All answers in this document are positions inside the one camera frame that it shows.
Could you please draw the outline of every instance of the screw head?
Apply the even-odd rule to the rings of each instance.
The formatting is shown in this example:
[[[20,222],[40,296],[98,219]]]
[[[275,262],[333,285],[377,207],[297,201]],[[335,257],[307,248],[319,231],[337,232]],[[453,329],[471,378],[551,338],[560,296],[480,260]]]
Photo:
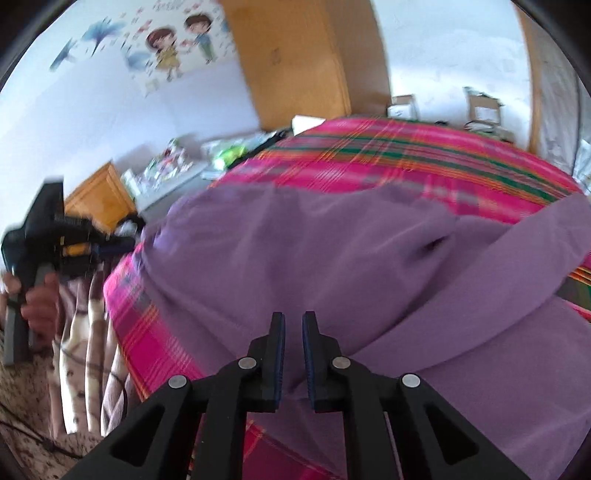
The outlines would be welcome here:
[[[256,360],[251,356],[246,356],[238,361],[238,366],[243,370],[250,370],[256,367]]]
[[[339,370],[344,370],[350,366],[351,360],[345,356],[336,356],[333,358],[333,367],[338,368]]]
[[[404,375],[402,384],[408,388],[417,388],[421,384],[421,379],[414,374]]]
[[[184,375],[175,375],[168,380],[170,388],[183,388],[187,384],[187,377]]]

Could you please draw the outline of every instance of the wooden wardrobe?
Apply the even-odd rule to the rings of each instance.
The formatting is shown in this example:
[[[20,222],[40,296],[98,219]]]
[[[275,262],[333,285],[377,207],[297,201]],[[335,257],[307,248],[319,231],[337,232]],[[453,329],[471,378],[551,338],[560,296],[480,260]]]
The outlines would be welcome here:
[[[385,115],[388,68],[370,0],[222,0],[261,126]]]

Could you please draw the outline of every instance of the blue flower decal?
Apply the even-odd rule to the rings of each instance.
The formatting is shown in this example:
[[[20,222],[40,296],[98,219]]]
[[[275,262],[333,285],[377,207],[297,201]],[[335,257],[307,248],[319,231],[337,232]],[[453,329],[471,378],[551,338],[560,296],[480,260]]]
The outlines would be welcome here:
[[[64,45],[64,48],[62,48],[61,52],[57,54],[56,59],[49,67],[50,71],[55,72],[64,60],[71,62],[76,61],[76,59],[72,55],[70,55],[70,50],[76,46],[76,43],[77,42],[73,41],[72,39],[68,40],[66,45]]]
[[[110,18],[93,23],[86,33],[82,35],[82,40],[95,42],[95,49],[92,51],[92,55],[95,54],[96,49],[99,48],[100,43],[107,37],[118,37],[121,35],[121,29],[125,26],[124,22],[111,23]]]

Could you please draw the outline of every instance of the plaid fabric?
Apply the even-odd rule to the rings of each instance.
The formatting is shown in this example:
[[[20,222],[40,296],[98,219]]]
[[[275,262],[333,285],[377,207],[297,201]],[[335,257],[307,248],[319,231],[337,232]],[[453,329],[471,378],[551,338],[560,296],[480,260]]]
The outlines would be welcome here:
[[[459,215],[507,223],[579,191],[560,170],[510,145],[434,125],[368,118],[326,122],[264,151],[221,181],[245,182],[321,192],[396,182],[446,203]],[[105,298],[141,397],[176,374],[202,377],[146,296],[132,257],[109,277]],[[260,478],[262,473],[268,480],[334,478],[249,424],[244,478]]]

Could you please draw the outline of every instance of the white wall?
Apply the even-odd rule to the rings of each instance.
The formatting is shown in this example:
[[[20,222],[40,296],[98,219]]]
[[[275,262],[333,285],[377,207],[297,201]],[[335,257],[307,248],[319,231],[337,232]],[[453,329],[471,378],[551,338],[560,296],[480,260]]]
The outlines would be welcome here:
[[[0,93],[0,233],[22,222],[46,177],[63,176],[68,194],[109,160],[120,170],[147,164],[171,138],[182,137],[198,153],[203,141],[259,128],[235,60],[188,73],[145,98],[116,48],[45,83],[34,76],[47,71],[40,50],[31,49]]]
[[[373,0],[393,95],[414,93],[421,120],[467,122],[462,87],[500,98],[503,124],[527,147],[530,65],[511,0]]]

